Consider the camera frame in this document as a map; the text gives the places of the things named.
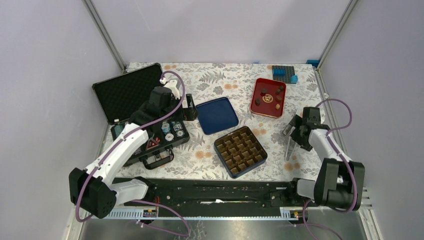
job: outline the brown divided tray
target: brown divided tray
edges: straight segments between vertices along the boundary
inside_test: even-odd
[[[213,145],[222,164],[234,179],[263,164],[268,157],[247,126],[218,138]]]

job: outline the red tray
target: red tray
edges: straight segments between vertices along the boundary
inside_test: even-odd
[[[277,90],[283,86],[284,89],[277,95]],[[277,101],[277,96],[282,98],[281,102]],[[250,110],[252,113],[260,114],[268,117],[279,118],[283,115],[284,99],[286,98],[286,84],[281,81],[274,81],[271,79],[258,78],[254,85],[252,100],[250,103]]]

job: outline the empty blue tray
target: empty blue tray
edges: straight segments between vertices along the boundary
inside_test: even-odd
[[[221,97],[196,105],[201,129],[211,135],[239,124],[236,112],[227,97]]]

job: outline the flower pattern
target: flower pattern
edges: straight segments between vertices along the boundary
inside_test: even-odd
[[[151,63],[131,63],[127,71],[134,71]],[[214,141],[243,126],[248,126],[268,154],[264,164],[234,179],[235,181],[291,181],[293,178],[315,179],[321,167],[317,153],[297,147],[290,159],[285,160],[288,138],[283,129],[294,114],[301,114],[303,107],[315,106],[322,99],[314,70],[309,64],[275,64],[294,66],[297,84],[288,84],[284,111],[280,118],[254,114],[250,111],[252,92],[258,78],[272,79],[272,64],[228,63],[162,63],[162,69],[178,73],[184,80],[186,92],[192,94],[196,105],[213,99],[229,98],[239,119],[236,127],[205,135],[199,121],[184,122],[189,142],[173,149],[175,159],[160,167],[147,170],[141,162],[123,167],[118,177],[167,178],[167,179],[215,179],[232,180],[214,151]],[[167,78],[177,79],[171,74]],[[104,150],[112,144],[110,131]]]

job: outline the gray wall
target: gray wall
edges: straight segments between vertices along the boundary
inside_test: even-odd
[[[349,0],[94,0],[128,62],[305,63]]]
[[[0,3],[0,239],[57,240],[99,149],[91,84],[120,73],[80,0]]]
[[[359,1],[322,66],[386,240],[424,235],[424,1]],[[334,103],[337,119],[347,111]]]

